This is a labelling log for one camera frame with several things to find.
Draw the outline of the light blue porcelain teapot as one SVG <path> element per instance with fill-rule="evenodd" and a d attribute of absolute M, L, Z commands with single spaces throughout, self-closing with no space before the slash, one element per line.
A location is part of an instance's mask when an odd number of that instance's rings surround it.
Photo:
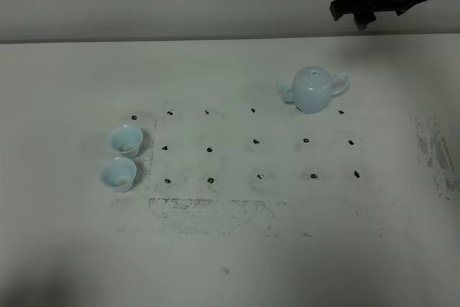
<path fill-rule="evenodd" d="M 351 74 L 339 72 L 331 75 L 318 66 L 300 69 L 293 77 L 291 86 L 278 81 L 277 87 L 283 102 L 294 104 L 306 114 L 318 113 L 329 101 L 345 92 L 350 85 Z"/>

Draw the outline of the far light blue teacup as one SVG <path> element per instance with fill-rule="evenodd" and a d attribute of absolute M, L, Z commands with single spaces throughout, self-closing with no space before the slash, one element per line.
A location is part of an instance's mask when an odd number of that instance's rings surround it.
<path fill-rule="evenodd" d="M 139 154 L 143 139 L 144 134 L 139 127 L 125 124 L 109 133 L 108 143 L 117 154 L 133 159 Z"/>

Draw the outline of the light blue teacup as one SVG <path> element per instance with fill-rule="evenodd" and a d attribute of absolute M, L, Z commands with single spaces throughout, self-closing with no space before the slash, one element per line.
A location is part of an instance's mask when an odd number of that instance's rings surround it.
<path fill-rule="evenodd" d="M 135 162 L 126 157 L 109 160 L 100 173 L 101 182 L 112 191 L 125 193 L 129 191 L 137 175 Z"/>
<path fill-rule="evenodd" d="M 144 134 L 139 127 L 125 124 L 109 133 L 108 143 L 117 154 L 133 159 L 139 154 L 143 139 Z"/>

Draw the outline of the near light blue teacup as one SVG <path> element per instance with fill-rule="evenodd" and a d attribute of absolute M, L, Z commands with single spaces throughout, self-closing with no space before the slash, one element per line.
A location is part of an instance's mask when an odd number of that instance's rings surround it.
<path fill-rule="evenodd" d="M 125 193 L 129 191 L 137 175 L 135 162 L 126 157 L 109 160 L 100 173 L 101 182 L 112 191 Z"/>

